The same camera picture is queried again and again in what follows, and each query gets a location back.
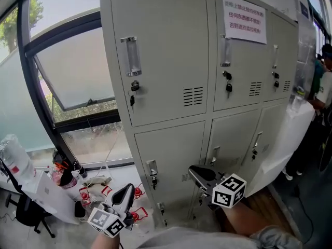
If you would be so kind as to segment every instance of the sky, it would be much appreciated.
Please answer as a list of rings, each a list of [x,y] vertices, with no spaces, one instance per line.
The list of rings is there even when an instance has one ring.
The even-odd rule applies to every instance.
[[[99,0],[38,0],[44,7],[43,18],[31,29],[31,37],[44,29],[81,12],[100,6]],[[0,62],[8,56],[7,47],[0,46]]]

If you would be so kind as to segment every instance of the shoe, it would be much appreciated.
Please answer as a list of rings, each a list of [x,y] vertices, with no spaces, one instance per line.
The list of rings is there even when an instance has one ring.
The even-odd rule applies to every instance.
[[[289,180],[289,181],[293,180],[293,177],[287,174],[286,167],[283,168],[282,173],[285,174],[285,177],[287,180]]]

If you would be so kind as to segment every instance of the black chair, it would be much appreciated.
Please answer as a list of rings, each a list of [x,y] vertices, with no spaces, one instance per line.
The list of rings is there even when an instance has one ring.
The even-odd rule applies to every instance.
[[[34,202],[31,198],[29,198],[23,191],[22,186],[18,184],[12,173],[8,170],[8,168],[3,163],[4,169],[6,170],[10,180],[12,181],[12,184],[14,185],[14,188],[18,193],[21,194],[19,202],[15,202],[11,199],[11,194],[8,195],[6,199],[6,207],[9,206],[9,204],[15,205],[16,208],[16,219],[18,222],[29,226],[29,227],[35,227],[34,231],[37,233],[40,233],[40,230],[38,230],[38,226],[40,222],[43,223],[45,228],[47,229],[48,233],[51,235],[52,238],[55,238],[56,236],[52,233],[50,228],[48,227],[47,223],[45,222],[45,217],[51,216],[52,214],[46,212],[40,205],[38,205],[36,202]]]

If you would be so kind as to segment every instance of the person in white shirt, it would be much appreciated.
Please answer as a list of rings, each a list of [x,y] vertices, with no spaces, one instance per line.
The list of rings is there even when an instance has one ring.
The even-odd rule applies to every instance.
[[[310,123],[301,144],[283,169],[283,173],[289,181],[296,174],[302,175],[308,161],[315,158],[320,146],[326,141],[329,134],[329,128],[326,127],[328,124],[324,122],[324,111],[330,107],[332,101],[332,46],[325,44],[322,52],[326,72],[321,78],[316,97],[313,100],[308,100],[316,110],[316,115]]]

